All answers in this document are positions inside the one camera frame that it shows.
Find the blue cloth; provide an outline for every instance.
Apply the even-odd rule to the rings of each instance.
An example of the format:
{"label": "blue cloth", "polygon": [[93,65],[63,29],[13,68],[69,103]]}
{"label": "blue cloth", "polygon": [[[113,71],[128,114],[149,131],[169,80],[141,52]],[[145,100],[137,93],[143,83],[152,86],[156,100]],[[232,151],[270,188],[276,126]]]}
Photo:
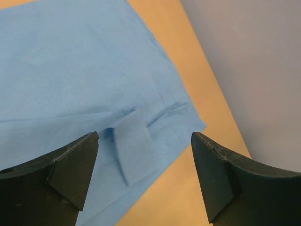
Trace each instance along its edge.
{"label": "blue cloth", "polygon": [[0,11],[0,168],[100,136],[77,226],[111,226],[204,123],[125,0],[41,0]]}

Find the tan table surface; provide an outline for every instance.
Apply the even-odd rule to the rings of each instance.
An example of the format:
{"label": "tan table surface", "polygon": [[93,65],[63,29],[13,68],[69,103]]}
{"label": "tan table surface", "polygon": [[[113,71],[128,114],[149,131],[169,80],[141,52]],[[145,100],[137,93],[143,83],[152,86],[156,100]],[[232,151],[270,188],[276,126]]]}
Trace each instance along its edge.
{"label": "tan table surface", "polygon": [[[0,8],[30,0],[0,0]],[[173,63],[202,120],[204,134],[250,157],[180,0],[129,0]],[[208,226],[191,147],[157,179],[118,226]]]}

